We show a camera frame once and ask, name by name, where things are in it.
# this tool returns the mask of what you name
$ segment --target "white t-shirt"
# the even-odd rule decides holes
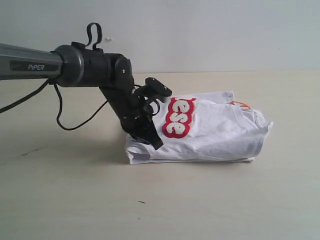
[[[168,162],[251,162],[273,125],[258,110],[231,104],[232,91],[172,97],[160,103],[153,122],[163,146],[126,137],[131,164]]]

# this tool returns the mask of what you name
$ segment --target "robotic arm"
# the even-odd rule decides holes
[[[98,40],[92,50],[91,27],[96,25]],[[135,140],[152,145],[156,150],[163,145],[152,117],[152,102],[172,95],[172,91],[153,77],[145,86],[135,88],[129,59],[119,53],[104,53],[97,48],[102,40],[98,23],[87,26],[89,43],[72,42],[54,51],[45,52],[0,44],[0,80],[49,79],[61,87],[98,87],[120,120],[122,129]]]

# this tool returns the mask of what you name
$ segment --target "white table surface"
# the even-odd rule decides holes
[[[320,70],[136,74],[136,82],[148,76],[175,95],[232,90],[262,110],[274,127],[256,161],[129,165],[109,105],[64,131],[48,86],[0,115],[1,240],[320,239]],[[1,81],[0,106],[42,82]],[[62,95],[68,127],[104,101],[97,88]]]

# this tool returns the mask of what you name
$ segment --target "red and white logo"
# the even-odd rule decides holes
[[[165,124],[162,126],[163,134],[168,138],[181,139],[190,131],[192,114],[195,110],[194,100],[171,98]]]

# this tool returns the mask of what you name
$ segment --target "black wire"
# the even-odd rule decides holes
[[[35,95],[37,95],[38,93],[40,93],[48,84],[50,83],[50,80],[48,79],[47,81],[45,81],[37,90],[29,93],[27,96],[24,96],[23,98],[20,98],[19,100],[11,103],[10,105],[8,106],[5,106],[3,108],[0,108],[0,114],[24,103],[25,101],[27,101],[28,99],[34,97]]]
[[[72,130],[76,130],[80,127],[82,127],[83,125],[85,125],[87,122],[89,122],[91,119],[93,119],[97,113],[107,104],[108,101],[105,101],[99,108],[97,111],[95,111],[95,113],[89,117],[86,121],[84,121],[83,123],[81,123],[80,125],[78,126],[75,126],[75,127],[71,127],[71,128],[67,128],[67,127],[64,127],[61,122],[60,122],[60,116],[61,116],[61,113],[62,113],[62,110],[63,110],[63,100],[62,100],[62,96],[61,96],[61,93],[58,89],[58,85],[57,84],[53,84],[54,86],[54,89],[55,89],[55,92],[59,98],[59,112],[58,112],[58,115],[56,116],[56,122],[57,124],[63,129],[63,130],[66,130],[66,131],[72,131]]]

